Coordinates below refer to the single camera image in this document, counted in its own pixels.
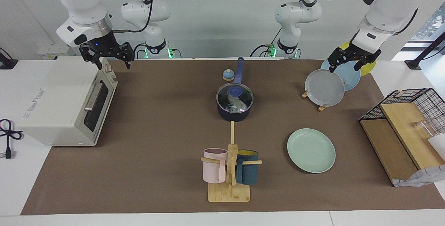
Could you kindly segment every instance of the plate stand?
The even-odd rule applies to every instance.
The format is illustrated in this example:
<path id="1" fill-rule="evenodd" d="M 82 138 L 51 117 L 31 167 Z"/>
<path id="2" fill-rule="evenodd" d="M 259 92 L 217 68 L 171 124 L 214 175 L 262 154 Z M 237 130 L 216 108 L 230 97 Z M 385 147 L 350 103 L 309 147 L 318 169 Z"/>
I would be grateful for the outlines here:
<path id="1" fill-rule="evenodd" d="M 308 91 L 309 91 L 309 90 L 305 91 L 305 92 L 301 95 L 301 97 L 302 97 L 303 99 L 307 98 L 307 93 L 308 93 Z M 319 107 L 318 107 L 318 111 L 319 111 L 319 112 L 322 112 L 324 109 L 326 109 L 326 104 L 323 104 L 322 106 L 319 106 Z"/>

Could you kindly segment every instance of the wooden board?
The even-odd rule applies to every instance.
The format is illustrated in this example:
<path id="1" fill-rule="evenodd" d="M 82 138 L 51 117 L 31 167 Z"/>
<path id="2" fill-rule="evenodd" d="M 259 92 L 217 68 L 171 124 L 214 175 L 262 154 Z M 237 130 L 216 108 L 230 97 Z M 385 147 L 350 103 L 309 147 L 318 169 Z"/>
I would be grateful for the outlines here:
<path id="1" fill-rule="evenodd" d="M 429 133 L 414 126 L 425 119 L 416 104 L 382 104 L 380 107 L 418 169 L 445 164 L 429 144 Z"/>
<path id="2" fill-rule="evenodd" d="M 418 171 L 388 120 L 363 120 L 360 123 L 391 181 L 407 180 Z"/>
<path id="3" fill-rule="evenodd" d="M 209 183 L 207 199 L 209 202 L 249 202 L 250 187 L 239 183 L 235 186 L 227 183 Z"/>

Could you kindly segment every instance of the oven knob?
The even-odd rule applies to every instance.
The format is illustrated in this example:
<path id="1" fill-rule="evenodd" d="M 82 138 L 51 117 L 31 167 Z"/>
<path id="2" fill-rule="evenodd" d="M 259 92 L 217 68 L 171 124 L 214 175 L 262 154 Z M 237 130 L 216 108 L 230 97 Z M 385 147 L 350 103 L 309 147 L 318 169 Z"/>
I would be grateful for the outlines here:
<path id="1" fill-rule="evenodd" d="M 111 65 L 107 64 L 105 65 L 105 72 L 111 72 Z"/>

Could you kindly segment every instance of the black cable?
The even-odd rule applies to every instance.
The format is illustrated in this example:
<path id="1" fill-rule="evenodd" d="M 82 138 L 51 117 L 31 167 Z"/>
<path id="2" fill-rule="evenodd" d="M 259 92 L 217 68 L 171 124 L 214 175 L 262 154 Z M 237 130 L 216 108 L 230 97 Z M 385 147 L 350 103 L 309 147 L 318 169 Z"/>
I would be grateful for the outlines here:
<path id="1" fill-rule="evenodd" d="M 136 47 L 135 47 L 135 49 L 133 50 L 133 52 L 136 53 L 136 50 L 139 48 L 139 46 L 143 46 L 143 43 L 140 43 L 140 44 L 136 45 Z"/>
<path id="2" fill-rule="evenodd" d="M 300 51 L 300 55 L 298 55 L 298 60 L 300 60 L 300 57 L 301 57 L 301 54 L 302 54 L 303 51 L 302 51 L 302 49 L 300 49 L 300 48 L 297 49 L 297 52 L 298 52 L 298 51 Z"/>
<path id="3" fill-rule="evenodd" d="M 255 51 L 257 51 L 259 48 L 261 48 L 261 47 L 266 47 L 266 45 L 265 44 L 263 44 L 263 45 L 260 45 L 260 46 L 258 46 L 258 47 L 256 47 L 253 51 L 252 51 L 252 53 L 251 53 L 251 55 L 250 55 L 250 57 L 252 57 L 253 56 L 253 54 L 255 53 Z"/>
<path id="4" fill-rule="evenodd" d="M 153 9 L 153 1 L 154 0 L 150 1 L 150 11 L 148 12 L 148 18 L 147 18 L 147 22 L 145 23 L 145 26 L 142 29 L 140 29 L 140 30 L 128 31 L 128 32 L 130 32 L 130 33 L 138 33 L 138 32 L 144 31 L 147 28 L 148 24 L 150 23 L 150 19 L 151 19 L 151 10 Z"/>
<path id="5" fill-rule="evenodd" d="M 445 46 L 442 47 L 442 48 L 441 48 L 437 53 L 435 53 L 434 55 L 429 56 L 429 57 L 425 57 L 425 58 L 423 58 L 423 60 L 434 57 L 435 55 L 437 55 L 437 54 L 439 54 L 440 52 L 442 52 L 443 49 L 445 49 Z"/>
<path id="6" fill-rule="evenodd" d="M 13 59 L 13 57 L 11 57 L 11 55 L 6 50 L 4 50 L 2 47 L 0 47 L 0 50 L 3 50 L 6 53 L 6 55 L 8 55 L 9 59 L 11 59 L 11 60 Z"/>
<path id="7" fill-rule="evenodd" d="M 264 56 L 266 56 L 267 52 L 268 52 L 268 50 L 265 50 L 265 51 L 259 53 L 259 57 L 261 57 L 261 55 L 262 55 L 263 53 L 264 53 Z"/>
<path id="8" fill-rule="evenodd" d="M 280 33 L 280 31 L 281 31 L 282 29 L 283 29 L 283 28 L 280 28 L 280 29 L 278 30 L 278 32 L 277 32 L 277 34 L 275 35 L 274 39 L 272 40 L 271 44 L 274 43 L 275 39 L 278 37 L 278 34 Z"/>
<path id="9" fill-rule="evenodd" d="M 136 57 L 139 59 L 139 52 L 145 52 L 145 50 L 138 50 L 138 53 L 136 53 Z"/>
<path id="10" fill-rule="evenodd" d="M 180 50 L 178 50 L 178 49 L 172 49 L 171 51 L 177 51 L 177 52 L 179 52 L 179 56 L 181 56 L 181 58 L 183 58 L 183 54 L 181 54 L 181 51 L 180 51 Z"/>
<path id="11" fill-rule="evenodd" d="M 402 33 L 404 30 L 406 30 L 406 28 L 408 28 L 408 26 L 410 26 L 411 22 L 414 20 L 414 18 L 416 17 L 417 11 L 419 9 L 417 8 L 414 13 L 413 16 L 411 17 L 410 21 L 407 23 L 407 25 L 405 26 L 405 28 L 401 29 L 400 31 L 397 31 L 396 33 L 393 34 L 393 36 L 397 36 L 398 34 Z"/>
<path id="12" fill-rule="evenodd" d="M 8 129 L 3 129 L 1 126 L 2 122 L 8 122 Z M 15 140 L 21 140 L 23 139 L 23 131 L 14 131 L 12 130 L 13 124 L 10 120 L 8 119 L 2 119 L 0 120 L 0 132 L 3 132 L 4 134 L 0 134 L 0 137 L 2 136 L 6 136 L 6 159 L 10 159 L 12 157 L 11 155 L 11 148 L 9 147 L 9 138 L 11 137 L 12 139 Z"/>
<path id="13" fill-rule="evenodd" d="M 147 28 L 148 24 L 150 23 L 150 19 L 151 19 L 151 10 L 152 10 L 152 9 L 153 9 L 153 0 L 150 1 L 150 11 L 148 12 L 148 18 L 147 18 L 147 22 L 145 23 L 145 26 L 144 26 L 142 29 L 140 29 L 140 30 L 137 30 L 137 31 L 128 31 L 128 32 L 130 32 L 130 33 L 138 33 L 138 32 L 142 32 L 142 31 L 144 31 L 144 30 Z"/>

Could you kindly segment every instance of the black wire rack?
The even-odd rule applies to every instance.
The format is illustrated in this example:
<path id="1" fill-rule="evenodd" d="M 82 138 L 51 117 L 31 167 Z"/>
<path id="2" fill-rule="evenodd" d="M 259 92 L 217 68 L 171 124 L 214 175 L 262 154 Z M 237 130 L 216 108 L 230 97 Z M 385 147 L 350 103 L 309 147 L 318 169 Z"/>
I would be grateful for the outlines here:
<path id="1" fill-rule="evenodd" d="M 369 110 L 361 120 L 386 119 L 381 104 L 415 103 L 425 118 L 435 119 L 433 126 L 445 133 L 445 102 L 432 88 L 393 91 L 379 104 Z"/>

